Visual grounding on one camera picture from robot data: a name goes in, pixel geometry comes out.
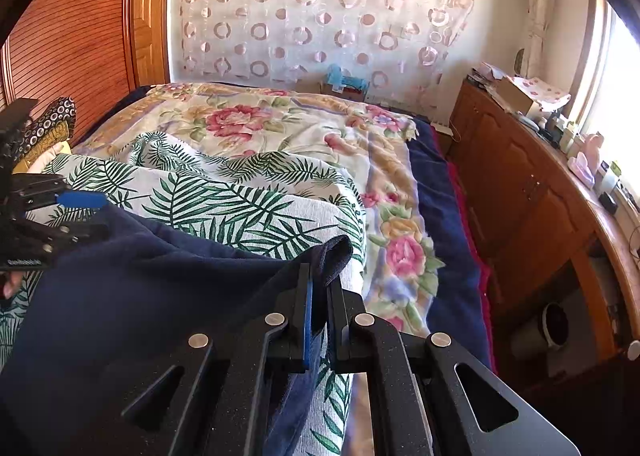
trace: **white wall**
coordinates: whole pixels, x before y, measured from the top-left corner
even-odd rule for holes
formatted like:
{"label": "white wall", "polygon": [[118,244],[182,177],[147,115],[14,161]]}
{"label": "white wall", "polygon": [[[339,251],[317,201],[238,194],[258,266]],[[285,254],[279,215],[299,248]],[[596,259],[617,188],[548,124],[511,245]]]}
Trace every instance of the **white wall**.
{"label": "white wall", "polygon": [[475,0],[466,29],[449,49],[438,93],[438,113],[430,115],[447,123],[466,74],[487,61],[513,73],[516,54],[522,48],[528,0]]}
{"label": "white wall", "polygon": [[543,46],[541,77],[569,91],[582,51],[589,0],[556,0]]}

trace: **dark blue towel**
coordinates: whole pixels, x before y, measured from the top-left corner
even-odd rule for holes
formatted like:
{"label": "dark blue towel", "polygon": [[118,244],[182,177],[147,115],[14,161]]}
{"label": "dark blue towel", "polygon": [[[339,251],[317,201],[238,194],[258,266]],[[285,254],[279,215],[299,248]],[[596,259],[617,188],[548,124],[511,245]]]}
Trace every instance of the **dark blue towel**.
{"label": "dark blue towel", "polygon": [[[273,311],[276,296],[295,287],[302,262],[312,266],[313,309],[321,311],[324,286],[351,256],[345,236],[282,261],[113,206],[94,220],[108,225],[110,237],[61,256],[44,273],[0,374],[0,433],[13,425],[36,454],[54,455],[98,412],[113,385],[112,368],[121,376],[127,364],[159,356],[205,325],[234,329]],[[314,315],[316,334],[322,324],[322,313]],[[265,454],[295,448],[314,391],[319,336],[312,352],[313,370],[283,389]],[[3,410],[10,418],[2,420]],[[3,454],[12,447],[6,436]]]}
{"label": "dark blue towel", "polygon": [[427,314],[427,324],[433,332],[450,334],[490,368],[480,301],[480,266],[469,249],[449,168],[438,151],[431,126],[419,118],[415,125],[420,135],[408,147],[411,171],[418,183],[419,210],[436,255],[446,263],[438,270],[438,296]]}

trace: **window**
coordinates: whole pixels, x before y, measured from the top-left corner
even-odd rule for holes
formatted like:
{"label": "window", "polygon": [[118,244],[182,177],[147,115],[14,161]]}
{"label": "window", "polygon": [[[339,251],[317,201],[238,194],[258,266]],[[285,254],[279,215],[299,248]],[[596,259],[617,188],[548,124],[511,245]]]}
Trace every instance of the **window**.
{"label": "window", "polygon": [[614,160],[623,180],[640,192],[640,45],[613,13],[604,71],[582,134],[604,135],[602,159]]}

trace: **metal screw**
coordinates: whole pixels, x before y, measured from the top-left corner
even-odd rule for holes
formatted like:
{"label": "metal screw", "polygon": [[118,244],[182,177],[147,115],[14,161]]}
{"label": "metal screw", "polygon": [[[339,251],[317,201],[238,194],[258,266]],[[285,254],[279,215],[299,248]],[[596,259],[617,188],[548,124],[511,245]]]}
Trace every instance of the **metal screw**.
{"label": "metal screw", "polygon": [[631,341],[629,348],[626,350],[626,357],[629,360],[636,360],[640,356],[640,341]]}
{"label": "metal screw", "polygon": [[284,322],[284,315],[278,312],[272,312],[264,318],[269,326],[280,326]]}
{"label": "metal screw", "polygon": [[207,344],[209,344],[209,337],[204,333],[194,333],[189,337],[189,346],[192,348],[204,348]]}
{"label": "metal screw", "polygon": [[356,315],[356,323],[360,326],[371,326],[376,319],[370,313],[359,313]]}
{"label": "metal screw", "polygon": [[451,337],[443,332],[434,333],[431,336],[431,344],[438,348],[446,348],[451,344]]}

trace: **blanket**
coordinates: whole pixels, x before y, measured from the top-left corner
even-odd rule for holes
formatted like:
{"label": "blanket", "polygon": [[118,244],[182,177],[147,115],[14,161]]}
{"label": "blanket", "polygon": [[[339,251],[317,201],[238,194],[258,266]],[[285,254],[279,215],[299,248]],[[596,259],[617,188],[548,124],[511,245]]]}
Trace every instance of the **blanket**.
{"label": "blanket", "polygon": [[[296,184],[322,178],[312,171],[324,166],[353,180],[366,209],[367,309],[402,331],[429,333],[426,316],[444,263],[418,209],[406,145],[415,137],[410,117],[319,94],[168,84],[156,86],[147,97],[114,115],[75,152],[164,169],[166,160],[149,149],[141,154],[140,143],[132,146],[140,134],[154,131],[185,142],[197,151],[196,159],[205,155],[200,163],[211,166],[209,173],[246,173],[243,183],[258,176],[270,183],[286,177],[286,182]],[[264,164],[276,158],[263,157],[266,153],[296,155],[288,157],[290,162],[302,165],[285,175]],[[231,160],[212,160],[220,157]],[[304,167],[299,157],[324,164]]]}

